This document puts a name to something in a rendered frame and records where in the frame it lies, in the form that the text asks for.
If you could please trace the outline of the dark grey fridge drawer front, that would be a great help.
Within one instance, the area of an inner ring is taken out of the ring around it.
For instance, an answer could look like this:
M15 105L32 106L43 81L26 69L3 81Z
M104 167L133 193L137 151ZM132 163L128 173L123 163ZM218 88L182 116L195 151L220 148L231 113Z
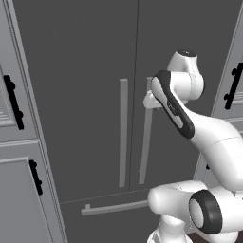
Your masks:
M148 190L63 202L61 211L67 243L146 243L159 223L149 207L101 215L82 215L81 209L146 200Z

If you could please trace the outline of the dark grey fridge door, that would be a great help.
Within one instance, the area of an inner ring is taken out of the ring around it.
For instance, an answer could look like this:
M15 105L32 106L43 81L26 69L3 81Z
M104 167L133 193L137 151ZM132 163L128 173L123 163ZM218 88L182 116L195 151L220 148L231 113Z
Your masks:
M139 185L147 82L168 66L177 50L195 52L205 90L187 107L209 116L242 4L243 0L139 0L130 190L194 176L198 151L160 108L153 110L146 178Z
M60 202L115 194L138 0L13 0Z

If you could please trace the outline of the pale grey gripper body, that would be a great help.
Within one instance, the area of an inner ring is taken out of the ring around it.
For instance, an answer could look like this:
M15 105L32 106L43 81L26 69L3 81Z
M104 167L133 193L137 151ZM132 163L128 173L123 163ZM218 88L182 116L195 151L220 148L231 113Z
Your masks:
M161 104L155 99L151 90L148 90L144 99L143 105L146 109L161 108Z

